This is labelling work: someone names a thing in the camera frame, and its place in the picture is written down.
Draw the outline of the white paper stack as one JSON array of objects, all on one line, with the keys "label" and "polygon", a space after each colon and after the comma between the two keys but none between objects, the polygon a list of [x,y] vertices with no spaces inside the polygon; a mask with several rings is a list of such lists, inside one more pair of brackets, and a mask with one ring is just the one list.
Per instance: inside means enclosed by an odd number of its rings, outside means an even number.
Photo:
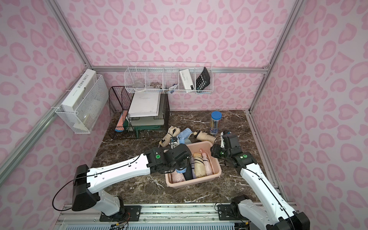
[{"label": "white paper stack", "polygon": [[134,93],[129,109],[130,117],[153,117],[159,114],[159,93]]}]

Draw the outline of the beige striped umbrella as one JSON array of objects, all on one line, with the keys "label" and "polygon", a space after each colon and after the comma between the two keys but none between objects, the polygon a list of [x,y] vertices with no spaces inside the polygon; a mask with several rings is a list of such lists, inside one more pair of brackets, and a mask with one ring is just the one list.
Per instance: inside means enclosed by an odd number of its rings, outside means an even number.
[{"label": "beige striped umbrella", "polygon": [[207,176],[204,160],[201,153],[193,154],[193,162],[196,178]]}]

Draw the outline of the aluminium front rail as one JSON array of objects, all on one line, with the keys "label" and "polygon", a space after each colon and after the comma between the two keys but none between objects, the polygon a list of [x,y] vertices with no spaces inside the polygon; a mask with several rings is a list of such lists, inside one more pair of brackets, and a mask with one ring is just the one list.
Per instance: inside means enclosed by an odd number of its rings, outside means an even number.
[{"label": "aluminium front rail", "polygon": [[218,203],[142,204],[138,222],[100,222],[95,209],[65,211],[55,230],[256,230],[248,221],[219,220]]}]

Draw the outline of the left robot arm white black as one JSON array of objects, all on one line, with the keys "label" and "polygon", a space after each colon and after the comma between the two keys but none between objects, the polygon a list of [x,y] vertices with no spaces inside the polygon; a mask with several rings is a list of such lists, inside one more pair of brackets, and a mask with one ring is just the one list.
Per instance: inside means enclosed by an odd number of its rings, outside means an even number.
[{"label": "left robot arm white black", "polygon": [[74,212],[95,209],[101,213],[102,222],[123,221],[128,216],[124,201],[106,192],[106,187],[138,176],[185,169],[191,157],[190,149],[180,144],[173,149],[154,147],[132,159],[104,167],[80,165],[70,181],[73,188],[70,209]]}]

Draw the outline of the green document tray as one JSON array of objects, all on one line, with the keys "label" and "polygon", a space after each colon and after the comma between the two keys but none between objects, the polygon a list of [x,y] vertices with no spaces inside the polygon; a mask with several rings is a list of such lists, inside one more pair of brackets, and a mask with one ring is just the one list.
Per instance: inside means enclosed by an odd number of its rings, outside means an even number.
[{"label": "green document tray", "polygon": [[142,130],[158,130],[165,125],[164,119],[153,117],[130,117],[128,119],[128,130],[132,131],[136,137],[140,136]]}]

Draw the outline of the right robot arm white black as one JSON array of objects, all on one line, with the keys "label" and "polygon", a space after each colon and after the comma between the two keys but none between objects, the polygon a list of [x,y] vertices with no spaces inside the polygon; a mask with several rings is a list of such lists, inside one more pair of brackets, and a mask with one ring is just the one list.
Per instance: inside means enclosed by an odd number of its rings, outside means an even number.
[{"label": "right robot arm white black", "polygon": [[304,212],[297,212],[273,187],[258,162],[249,152],[241,149],[238,137],[229,133],[221,136],[221,144],[214,144],[211,156],[224,160],[253,189],[263,205],[257,206],[246,196],[232,200],[234,217],[247,218],[260,230],[309,230],[310,220]]}]

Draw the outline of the long white box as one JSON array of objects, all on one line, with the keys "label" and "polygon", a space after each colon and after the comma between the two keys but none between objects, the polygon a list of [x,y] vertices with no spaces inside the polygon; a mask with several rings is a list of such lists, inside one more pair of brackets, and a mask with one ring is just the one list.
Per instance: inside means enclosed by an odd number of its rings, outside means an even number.
[{"label": "long white box", "polygon": [[87,69],[61,103],[64,112],[74,113],[97,80],[96,71]]}]

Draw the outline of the cream umbrella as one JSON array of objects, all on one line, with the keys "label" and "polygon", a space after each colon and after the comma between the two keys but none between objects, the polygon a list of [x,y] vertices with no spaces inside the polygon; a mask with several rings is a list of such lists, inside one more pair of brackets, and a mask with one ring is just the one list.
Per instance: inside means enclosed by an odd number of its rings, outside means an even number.
[{"label": "cream umbrella", "polygon": [[203,132],[201,130],[195,131],[193,133],[194,137],[199,141],[209,141],[212,145],[215,143],[216,138],[206,132]]},{"label": "cream umbrella", "polygon": [[159,142],[159,146],[167,147],[170,143],[171,138],[178,136],[180,132],[181,132],[180,128],[175,127],[175,126],[170,126],[168,128],[166,135]]}]

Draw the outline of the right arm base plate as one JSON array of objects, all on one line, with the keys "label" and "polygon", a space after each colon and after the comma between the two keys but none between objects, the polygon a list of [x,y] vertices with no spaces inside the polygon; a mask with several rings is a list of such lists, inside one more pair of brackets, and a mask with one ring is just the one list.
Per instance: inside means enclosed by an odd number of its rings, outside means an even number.
[{"label": "right arm base plate", "polygon": [[219,220],[242,220],[248,221],[248,219],[242,216],[235,203],[215,205],[215,210],[218,212]]}]

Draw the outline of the pink plastic storage box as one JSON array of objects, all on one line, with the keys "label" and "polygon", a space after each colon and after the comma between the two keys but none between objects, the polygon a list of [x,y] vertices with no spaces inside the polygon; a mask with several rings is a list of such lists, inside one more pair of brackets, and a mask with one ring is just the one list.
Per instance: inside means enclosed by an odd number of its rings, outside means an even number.
[{"label": "pink plastic storage box", "polygon": [[167,186],[171,187],[171,188],[174,188],[174,189],[178,189],[178,188],[181,188],[181,187],[192,186],[192,185],[212,181],[212,180],[220,177],[221,173],[222,173],[222,169],[221,169],[221,166],[219,164],[219,161],[218,161],[218,159],[212,157],[211,154],[210,154],[210,149],[211,149],[212,146],[213,146],[213,144],[209,141],[197,142],[197,143],[192,143],[192,144],[187,145],[187,147],[190,149],[190,151],[192,153],[204,152],[204,153],[207,154],[207,157],[208,157],[208,160],[210,162],[211,169],[212,169],[212,172],[213,172],[212,175],[201,177],[201,178],[198,178],[198,179],[192,179],[192,180],[189,180],[189,181],[173,183],[171,175],[166,174],[165,175],[165,180],[166,180]]}]

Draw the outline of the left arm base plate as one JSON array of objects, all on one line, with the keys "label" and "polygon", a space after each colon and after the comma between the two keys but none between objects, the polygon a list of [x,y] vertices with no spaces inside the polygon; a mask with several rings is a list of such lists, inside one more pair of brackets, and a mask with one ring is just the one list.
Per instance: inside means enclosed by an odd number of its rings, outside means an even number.
[{"label": "left arm base plate", "polygon": [[124,206],[124,211],[120,211],[112,216],[107,216],[101,213],[100,222],[138,222],[141,215],[142,206],[139,205],[128,205]]}]

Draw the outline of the blue lid pencil jar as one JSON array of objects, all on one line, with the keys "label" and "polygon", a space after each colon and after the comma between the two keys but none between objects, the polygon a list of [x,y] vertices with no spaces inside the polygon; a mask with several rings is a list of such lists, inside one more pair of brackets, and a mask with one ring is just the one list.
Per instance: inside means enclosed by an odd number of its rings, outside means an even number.
[{"label": "blue lid pencil jar", "polygon": [[211,113],[211,121],[210,121],[210,134],[216,135],[219,131],[219,122],[222,118],[222,113],[220,111],[214,111]]}]

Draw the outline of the blue umbrella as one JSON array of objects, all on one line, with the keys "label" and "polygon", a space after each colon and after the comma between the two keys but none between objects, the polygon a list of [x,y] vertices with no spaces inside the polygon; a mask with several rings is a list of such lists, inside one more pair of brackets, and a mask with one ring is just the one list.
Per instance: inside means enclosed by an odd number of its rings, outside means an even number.
[{"label": "blue umbrella", "polygon": [[181,174],[183,174],[183,173],[185,173],[185,172],[187,171],[187,168],[186,168],[186,167],[184,167],[184,168],[176,169],[175,171],[176,171],[177,173],[181,173]]},{"label": "blue umbrella", "polygon": [[179,144],[191,144],[189,137],[192,134],[192,130],[190,128],[186,128],[181,131],[176,137]]}]

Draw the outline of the small white box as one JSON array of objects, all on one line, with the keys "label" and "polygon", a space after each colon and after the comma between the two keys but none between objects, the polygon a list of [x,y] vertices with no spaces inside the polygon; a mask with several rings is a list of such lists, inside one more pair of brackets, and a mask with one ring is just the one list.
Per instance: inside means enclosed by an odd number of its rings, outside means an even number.
[{"label": "small white box", "polygon": [[194,84],[193,80],[190,74],[189,69],[184,69],[182,71],[179,71],[180,78],[182,80],[182,84],[186,92],[191,92],[194,90]]}]

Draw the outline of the black umbrella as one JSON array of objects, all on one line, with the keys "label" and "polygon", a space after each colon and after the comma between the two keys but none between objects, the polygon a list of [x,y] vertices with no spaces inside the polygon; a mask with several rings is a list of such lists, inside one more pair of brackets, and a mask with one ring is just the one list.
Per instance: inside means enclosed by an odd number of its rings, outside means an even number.
[{"label": "black umbrella", "polygon": [[193,179],[192,168],[190,165],[186,168],[186,171],[183,173],[183,175],[186,181]]}]

